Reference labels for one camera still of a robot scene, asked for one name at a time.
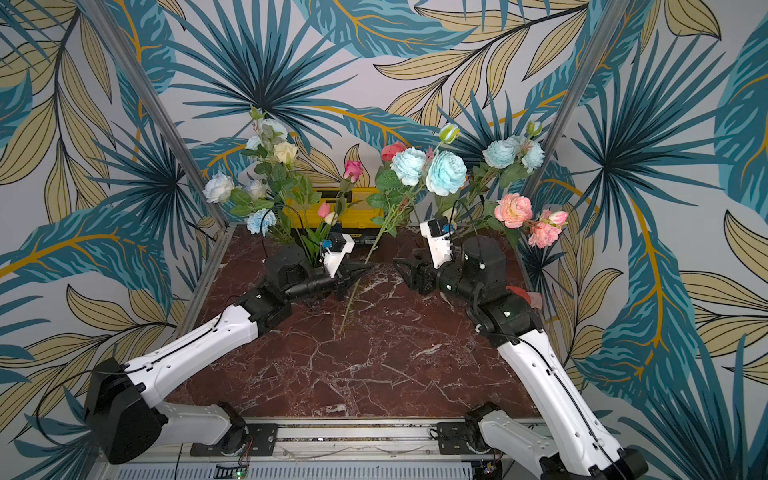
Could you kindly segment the light blue rose stem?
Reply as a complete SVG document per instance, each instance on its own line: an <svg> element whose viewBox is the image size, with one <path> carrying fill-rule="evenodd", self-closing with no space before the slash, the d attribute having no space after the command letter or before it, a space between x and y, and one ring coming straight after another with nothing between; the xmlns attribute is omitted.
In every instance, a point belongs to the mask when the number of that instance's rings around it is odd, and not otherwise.
<svg viewBox="0 0 768 480"><path fill-rule="evenodd" d="M377 192L367 199L382 215L374 219L379 231L365 257L365 266L370 265L384 235L395 237L398 228L410 222L421 195L448 197L464 186L466 165L447 149L459 135L459 127L448 123L437 133L437 144L427 150L408 147L393 152L387 146L382 151L383 166L375 177Z"/></svg>

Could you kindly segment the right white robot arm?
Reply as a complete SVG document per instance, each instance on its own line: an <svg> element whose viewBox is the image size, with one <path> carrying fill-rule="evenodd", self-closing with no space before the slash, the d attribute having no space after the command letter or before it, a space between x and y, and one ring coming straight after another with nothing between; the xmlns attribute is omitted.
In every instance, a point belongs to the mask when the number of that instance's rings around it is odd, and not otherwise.
<svg viewBox="0 0 768 480"><path fill-rule="evenodd" d="M475 236L455 250L448 238L393 264L408 288L438 291L466 303L468 318L511 366L550 434L543 436L487 403L466 416L481 446L496 449L540 479L639 479L648 464L620 445L580 395L557 359L533 301L514 292L496 240Z"/></svg>

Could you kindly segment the blue hydrangea flower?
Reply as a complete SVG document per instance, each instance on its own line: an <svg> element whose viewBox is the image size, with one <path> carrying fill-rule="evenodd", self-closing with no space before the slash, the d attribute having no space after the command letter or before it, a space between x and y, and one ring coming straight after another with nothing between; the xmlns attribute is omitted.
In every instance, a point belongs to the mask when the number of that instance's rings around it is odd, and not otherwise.
<svg viewBox="0 0 768 480"><path fill-rule="evenodd" d="M253 235L266 236L277 224L277 217L271 209L261 209L250 214L246 219L246 228Z"/></svg>

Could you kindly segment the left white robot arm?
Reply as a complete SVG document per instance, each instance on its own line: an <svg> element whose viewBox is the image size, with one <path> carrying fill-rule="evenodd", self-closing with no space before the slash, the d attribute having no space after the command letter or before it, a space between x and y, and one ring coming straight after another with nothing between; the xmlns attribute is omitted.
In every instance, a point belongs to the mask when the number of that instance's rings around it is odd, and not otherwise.
<svg viewBox="0 0 768 480"><path fill-rule="evenodd" d="M167 396L222 356L274 330L299 300L347 290L368 270L349 262L348 234L321 243L322 264L311 266L297 246L281 248L264 263L262 280L220 314L170 344L125 363L95 367L84 407L85 423L112 465L130 462L152 447L193 443L224 456L241 455L252 435L228 403L190 406Z"/></svg>

